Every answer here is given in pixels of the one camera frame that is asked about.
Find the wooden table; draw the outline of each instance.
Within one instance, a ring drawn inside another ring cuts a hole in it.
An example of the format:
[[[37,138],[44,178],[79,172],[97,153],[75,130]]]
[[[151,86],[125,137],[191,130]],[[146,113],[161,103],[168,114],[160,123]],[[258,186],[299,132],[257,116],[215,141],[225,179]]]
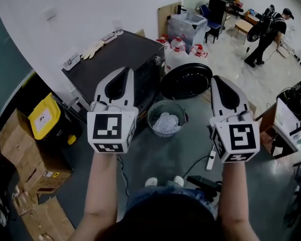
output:
[[[247,33],[249,32],[249,30],[252,27],[253,27],[253,25],[251,23],[246,22],[245,20],[238,20],[235,23],[235,28],[237,29],[236,37],[238,36],[239,31],[242,31],[243,33],[245,33],[245,39],[243,41],[243,44],[245,44]]]

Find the gray floor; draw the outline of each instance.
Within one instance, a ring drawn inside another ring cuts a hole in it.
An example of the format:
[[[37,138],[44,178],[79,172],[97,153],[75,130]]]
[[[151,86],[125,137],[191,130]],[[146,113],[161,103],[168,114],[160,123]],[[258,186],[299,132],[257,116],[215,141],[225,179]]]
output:
[[[180,104],[189,115],[189,122],[172,139],[164,140],[155,136],[147,128],[134,137],[129,153],[123,155],[125,173],[129,180],[129,192],[142,188],[149,177],[157,177],[159,184],[164,184],[175,175],[184,172],[200,157],[209,153],[212,141],[206,128],[212,111],[209,104],[200,98],[181,101]],[[68,218],[76,227],[83,214],[85,193],[89,176],[93,150],[83,136],[70,148],[64,151],[65,157],[73,167],[73,175],[54,195],[65,210]],[[190,172],[202,175],[212,181],[222,179],[222,164],[217,158],[213,169],[206,172],[206,160],[199,162]],[[292,168],[274,160],[264,149],[246,164],[250,207],[250,221],[261,240],[288,240],[283,223],[283,216],[291,195],[295,189]],[[124,182],[118,171],[118,219],[121,219],[126,204]],[[16,182],[14,175],[10,185],[11,194]],[[50,196],[43,195],[40,202]],[[9,222],[14,240],[31,240],[20,218]]]
[[[204,50],[209,52],[208,65],[213,73],[229,78],[245,91],[248,99],[257,106],[256,115],[259,115],[266,110],[267,103],[275,102],[279,92],[301,81],[301,66],[293,56],[285,59],[276,52],[264,66],[252,69],[244,64],[246,48],[251,44],[246,42],[243,45],[243,33],[235,36],[233,26],[236,21],[232,16],[226,22],[226,30],[215,40],[215,44],[212,43],[213,37],[209,36]],[[258,42],[252,43],[250,52],[257,45]],[[275,44],[266,49],[263,57],[265,61],[274,50]],[[206,128],[212,116],[210,105],[204,104],[199,98],[182,101],[181,105],[186,108],[190,121],[174,138],[160,139],[150,129],[145,129],[134,137],[129,153],[122,156],[130,193],[143,187],[149,177],[157,177],[159,183],[164,184],[175,175],[183,175],[197,159],[211,150],[213,143]],[[93,155],[93,150],[87,143],[86,130],[76,144],[65,150],[64,154],[74,172],[54,195],[76,227],[83,213]],[[261,240],[289,240],[290,229],[285,228],[283,216],[296,187],[292,178],[292,164],[299,160],[301,156],[298,155],[274,160],[261,148],[260,153],[246,164],[250,221]],[[201,161],[193,168],[191,174],[202,175],[212,181],[222,179],[222,164],[219,160],[215,161],[213,169],[209,172],[204,170],[205,166],[206,160]],[[18,176],[15,174],[9,185],[10,195],[17,181]],[[186,186],[193,187],[189,183],[186,183]],[[121,219],[126,196],[119,171],[118,190],[118,219]],[[44,202],[49,197],[43,195],[40,201]],[[31,240],[13,206],[12,213],[17,218],[16,221],[9,222],[13,239]]]
[[[203,49],[208,52],[208,65],[214,75],[226,77],[238,85],[247,95],[248,99],[257,106],[256,115],[266,110],[267,103],[274,104],[276,96],[286,87],[291,87],[301,81],[301,65],[297,59],[290,55],[284,58],[276,50],[273,42],[264,52],[263,66],[254,69],[244,63],[246,49],[250,46],[247,56],[258,46],[258,41],[243,44],[245,34],[239,32],[236,37],[234,28],[236,21],[234,15],[225,22],[219,39],[208,36],[207,44]]]

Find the clear plastic container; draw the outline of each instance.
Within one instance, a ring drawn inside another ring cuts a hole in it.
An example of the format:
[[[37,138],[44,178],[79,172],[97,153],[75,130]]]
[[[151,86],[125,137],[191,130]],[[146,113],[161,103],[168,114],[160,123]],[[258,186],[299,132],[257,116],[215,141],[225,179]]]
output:
[[[185,52],[185,50],[181,49],[180,45],[177,45],[174,49],[172,49],[166,57],[166,67],[167,71],[171,71],[178,66],[188,63],[189,55]]]
[[[171,41],[171,48],[174,49],[175,47],[179,46],[181,50],[186,51],[186,44],[181,37],[176,37]]]
[[[208,53],[205,53],[203,51],[203,46],[197,44],[194,47],[192,47],[190,51],[189,63],[202,63],[204,65],[208,65],[207,55]]]
[[[167,35],[162,35],[160,37],[160,39],[156,39],[157,42],[161,43],[163,46],[164,46],[164,49],[170,49],[171,48],[171,45],[170,43],[166,40],[166,38],[168,38]]]

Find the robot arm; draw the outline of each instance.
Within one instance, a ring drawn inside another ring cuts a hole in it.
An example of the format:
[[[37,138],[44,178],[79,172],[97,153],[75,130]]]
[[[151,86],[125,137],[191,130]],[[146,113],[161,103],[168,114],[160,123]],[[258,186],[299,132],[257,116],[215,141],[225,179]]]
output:
[[[230,80],[213,76],[211,139],[222,162],[250,160],[259,150],[259,125],[246,95]],[[88,142],[98,153],[127,153],[136,128],[133,70],[113,71],[97,86],[87,114]]]
[[[99,82],[87,113],[88,143],[97,153],[127,153],[136,129],[134,72],[122,67]]]
[[[260,151],[258,122],[253,120],[244,92],[230,80],[211,79],[211,139],[223,163],[249,161]]]

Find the person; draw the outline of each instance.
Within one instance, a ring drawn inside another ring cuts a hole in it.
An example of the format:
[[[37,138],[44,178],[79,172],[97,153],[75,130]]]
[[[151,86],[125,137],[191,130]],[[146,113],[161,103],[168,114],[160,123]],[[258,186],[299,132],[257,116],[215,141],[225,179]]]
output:
[[[255,60],[257,65],[264,64],[264,61],[262,60],[263,52],[272,43],[273,40],[275,40],[277,43],[277,52],[279,51],[281,36],[282,34],[285,34],[286,31],[285,21],[289,19],[294,20],[293,14],[288,8],[285,8],[283,10],[282,15],[280,13],[274,12],[272,16],[275,19],[273,29],[269,33],[266,33],[260,37],[258,47],[244,60],[244,62],[246,62],[252,68],[255,67]]]
[[[94,154],[84,215],[70,241],[178,240],[203,235],[205,240],[258,240],[249,223],[243,162],[224,164],[217,220],[205,194],[183,188],[183,179],[177,177],[167,187],[157,187],[156,179],[149,179],[144,190],[128,199],[127,211],[119,222],[116,164],[115,154]]]

